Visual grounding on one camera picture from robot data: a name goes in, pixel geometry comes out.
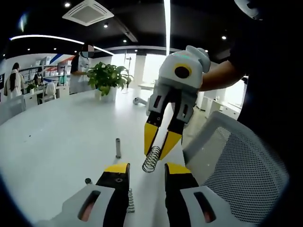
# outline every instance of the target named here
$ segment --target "ceiling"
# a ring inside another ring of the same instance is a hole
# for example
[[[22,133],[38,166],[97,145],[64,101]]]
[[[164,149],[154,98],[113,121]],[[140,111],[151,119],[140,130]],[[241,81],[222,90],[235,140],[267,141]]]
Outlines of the ceiling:
[[[0,38],[1,57],[3,54],[5,58],[10,58],[42,52],[74,54],[75,50],[81,48],[80,44],[50,38],[9,41],[10,37],[17,35],[54,35],[82,42],[88,40],[103,49],[117,46],[166,45],[163,0],[97,0],[115,16],[90,26],[62,18],[82,0],[69,0],[71,7],[68,9],[64,7],[64,0],[24,2],[18,6],[7,6],[10,16],[1,15],[1,20],[5,21],[7,27]],[[171,48],[184,49],[187,45],[202,47],[209,51],[214,62],[221,62],[228,57],[228,50],[238,33],[237,21],[241,21],[243,17],[233,0],[170,2]],[[24,31],[18,26],[22,15],[27,16]],[[105,23],[108,23],[108,28],[103,27]],[[227,37],[226,40],[222,40],[223,35]],[[107,55],[100,52],[95,54],[95,57]]]

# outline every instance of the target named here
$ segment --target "air conditioning vent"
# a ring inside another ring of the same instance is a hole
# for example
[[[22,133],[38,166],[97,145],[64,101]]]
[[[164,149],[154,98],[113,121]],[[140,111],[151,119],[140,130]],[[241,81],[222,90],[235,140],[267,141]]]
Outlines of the air conditioning vent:
[[[113,17],[108,9],[94,0],[85,0],[73,7],[62,18],[89,26],[101,20]]]

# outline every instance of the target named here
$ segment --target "gripper camera lens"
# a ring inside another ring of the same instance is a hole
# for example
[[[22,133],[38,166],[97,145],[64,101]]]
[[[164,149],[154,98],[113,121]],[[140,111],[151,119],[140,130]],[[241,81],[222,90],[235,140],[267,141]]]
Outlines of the gripper camera lens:
[[[175,69],[175,74],[181,79],[185,79],[190,76],[190,72],[187,68],[180,66]]]

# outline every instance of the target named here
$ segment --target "white office chair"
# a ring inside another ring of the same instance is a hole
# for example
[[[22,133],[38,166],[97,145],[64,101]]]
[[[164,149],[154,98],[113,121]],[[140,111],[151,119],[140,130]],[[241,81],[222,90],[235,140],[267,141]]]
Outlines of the white office chair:
[[[221,152],[214,172],[202,185],[229,202],[232,214],[241,221],[260,223],[288,182],[278,155],[249,128],[217,111],[183,152],[194,176],[203,174],[199,156],[211,158]]]
[[[0,125],[26,110],[24,96],[17,96],[0,104]]]
[[[56,99],[56,85],[53,82],[49,82],[43,90],[43,95],[41,100],[42,103],[46,103],[48,101]]]

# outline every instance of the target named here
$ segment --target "led strip light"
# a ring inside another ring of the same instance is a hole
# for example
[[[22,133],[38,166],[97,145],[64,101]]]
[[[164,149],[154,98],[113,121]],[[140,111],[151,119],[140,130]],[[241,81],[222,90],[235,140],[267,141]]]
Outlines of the led strip light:
[[[68,38],[63,38],[63,37],[58,37],[58,36],[53,36],[53,35],[19,35],[19,36],[15,36],[10,38],[10,40],[15,40],[15,39],[21,39],[21,38],[32,38],[32,37],[38,37],[38,38],[52,38],[52,39],[61,39],[61,40],[65,40],[65,41],[69,41],[69,42],[74,42],[77,44],[84,44],[84,42],[80,42],[74,39],[68,39]],[[105,53],[111,54],[111,55],[115,55],[112,52],[106,51],[104,49],[101,49],[99,47],[94,46],[95,49],[103,51]]]
[[[170,50],[170,0],[164,0],[165,32],[166,32],[166,56]]]

